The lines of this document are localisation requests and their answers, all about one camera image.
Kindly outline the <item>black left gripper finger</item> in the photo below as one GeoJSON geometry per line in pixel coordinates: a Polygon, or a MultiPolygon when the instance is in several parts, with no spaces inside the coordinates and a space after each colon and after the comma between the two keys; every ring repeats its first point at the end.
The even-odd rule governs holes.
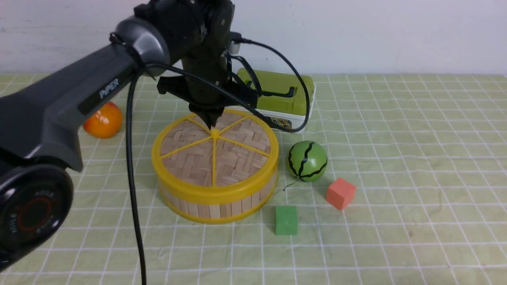
{"type": "Polygon", "coordinates": [[[203,121],[208,129],[214,127],[214,112],[205,108],[194,108],[194,113],[203,121]]]}

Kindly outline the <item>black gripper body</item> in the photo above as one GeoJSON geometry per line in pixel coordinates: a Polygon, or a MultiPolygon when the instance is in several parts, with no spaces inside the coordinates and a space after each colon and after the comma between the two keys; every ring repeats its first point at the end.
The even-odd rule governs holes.
{"type": "Polygon", "coordinates": [[[181,53],[183,70],[188,75],[162,76],[157,84],[160,94],[170,93],[189,104],[191,112],[222,112],[224,108],[245,103],[255,108],[256,89],[243,83],[232,72],[234,49],[241,35],[231,31],[235,6],[230,0],[183,0],[190,11],[188,19],[197,20],[198,42],[181,53]]]}

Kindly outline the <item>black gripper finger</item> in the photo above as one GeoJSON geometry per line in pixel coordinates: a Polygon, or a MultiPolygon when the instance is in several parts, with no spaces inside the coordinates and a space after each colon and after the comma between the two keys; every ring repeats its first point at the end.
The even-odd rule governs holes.
{"type": "Polygon", "coordinates": [[[213,109],[212,110],[212,127],[217,125],[218,119],[223,115],[224,109],[213,109]]]}

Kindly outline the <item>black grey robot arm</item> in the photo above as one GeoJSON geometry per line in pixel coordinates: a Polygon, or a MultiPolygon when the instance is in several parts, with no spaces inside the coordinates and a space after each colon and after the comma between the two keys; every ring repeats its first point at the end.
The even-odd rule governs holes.
{"type": "Polygon", "coordinates": [[[61,227],[74,198],[67,169],[83,169],[78,130],[140,75],[155,78],[181,61],[183,76],[160,83],[208,127],[237,104],[233,95],[256,103],[226,63],[234,11],[230,0],[151,0],[116,26],[105,47],[1,97],[2,271],[61,227]]]}

